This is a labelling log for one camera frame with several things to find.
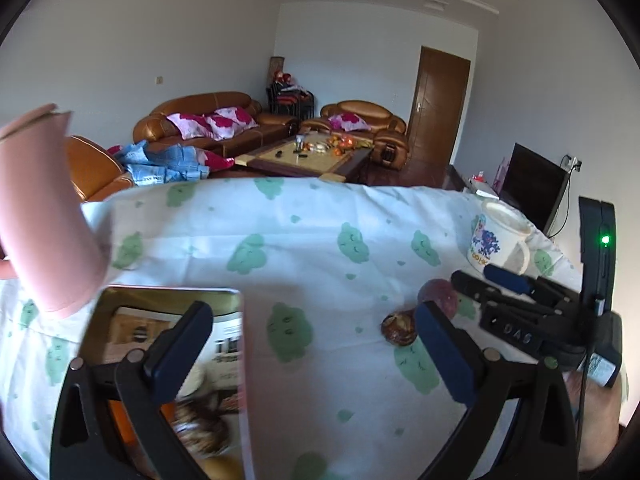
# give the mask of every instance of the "mug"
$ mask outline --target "mug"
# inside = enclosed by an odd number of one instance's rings
[[[516,247],[519,247],[524,260],[520,270],[515,272],[522,274],[531,258],[529,247],[524,241],[531,232],[531,225],[520,212],[503,202],[484,200],[466,259],[482,274],[487,264],[503,266]]]

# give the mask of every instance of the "sofa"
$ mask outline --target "sofa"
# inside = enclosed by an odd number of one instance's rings
[[[65,149],[71,181],[82,202],[101,202],[134,186],[121,165],[89,139],[65,137]]]
[[[329,117],[344,112],[359,115],[371,126],[371,130],[368,132],[351,132],[355,137],[364,137],[373,141],[374,149],[371,161],[385,168],[401,170],[409,157],[406,123],[400,117],[375,103],[351,100],[325,105],[320,110],[320,117],[302,121],[300,131],[334,133]]]
[[[258,127],[245,130],[232,139],[215,140],[209,137],[183,140],[175,125],[167,116],[176,113],[204,115],[219,108],[237,106],[244,108],[258,123]],[[212,92],[172,99],[158,105],[149,115],[140,119],[133,128],[133,141],[148,140],[151,150],[160,150],[172,144],[195,146],[224,157],[235,157],[272,144],[297,133],[298,122],[294,117],[262,113],[258,101],[242,92]]]

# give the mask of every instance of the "cable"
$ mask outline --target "cable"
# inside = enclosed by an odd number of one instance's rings
[[[567,183],[566,186],[566,215],[564,215],[564,222],[562,222],[562,227],[558,229],[558,231],[556,231],[554,234],[550,235],[549,238],[553,238],[554,236],[557,236],[560,231],[562,231],[562,229],[564,229],[564,226],[566,225],[566,221],[569,219],[569,206],[571,205],[571,175],[574,172],[575,166],[571,168],[571,170],[569,170],[569,182]]]
[[[578,400],[578,412],[575,414],[577,418],[577,428],[575,430],[575,445],[577,452],[580,453],[580,443],[582,441],[582,423],[584,421],[584,397],[587,391],[587,376],[589,375],[589,366],[591,365],[591,356],[593,356],[594,343],[591,341],[584,358],[582,366],[582,381],[580,382],[580,399]]]

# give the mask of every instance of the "hand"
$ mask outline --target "hand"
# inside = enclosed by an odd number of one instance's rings
[[[571,372],[566,381],[569,400],[574,408],[580,399],[582,374]],[[578,470],[590,471],[601,466],[618,442],[618,419],[622,403],[620,375],[613,388],[603,388],[587,378],[582,421],[582,442]]]

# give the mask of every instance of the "coffee table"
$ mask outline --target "coffee table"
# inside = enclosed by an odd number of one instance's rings
[[[305,142],[327,140],[328,135],[306,134]],[[304,152],[306,157],[293,153],[295,137],[280,140],[236,157],[236,166],[245,166],[265,175],[315,176],[331,182],[366,182],[366,170],[373,149],[359,148],[337,156],[329,152]]]

